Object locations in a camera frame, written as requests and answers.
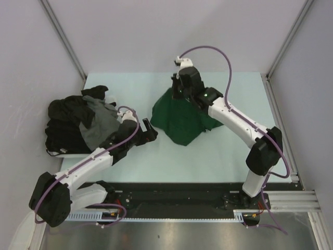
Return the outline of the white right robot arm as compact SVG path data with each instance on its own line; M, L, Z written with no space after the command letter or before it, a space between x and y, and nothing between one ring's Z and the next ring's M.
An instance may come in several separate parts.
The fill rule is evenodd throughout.
M171 77L173 97L185 99L197 110L227 126L250 149L246 158L249 171L242 185L240 203L244 208L252 209L259 202L258 194L269 171L281 159L283 140L280 129L269 129L256 123L231 105L218 90L206 87L189 58L177 57L174 62L179 69Z

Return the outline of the green t shirt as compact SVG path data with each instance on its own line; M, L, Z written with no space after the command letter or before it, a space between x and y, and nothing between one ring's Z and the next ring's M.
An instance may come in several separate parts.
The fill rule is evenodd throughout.
M150 123L177 145L187 146L200 134L223 126L185 99L174 99L171 88L156 101Z

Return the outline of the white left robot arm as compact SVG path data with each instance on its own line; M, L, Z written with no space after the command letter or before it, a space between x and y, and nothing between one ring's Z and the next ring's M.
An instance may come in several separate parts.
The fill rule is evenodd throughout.
M115 189L107 182L100 180L82 187L90 177L126 157L132 147L156 140L158 132L148 119L143 120L146 128L143 131L134 110L129 109L119 115L121 123L118 130L86 158L56 174L45 172L40 175L29 201L35 223L57 227L71 212L88 207L115 207L123 216L126 215L126 209L117 201Z

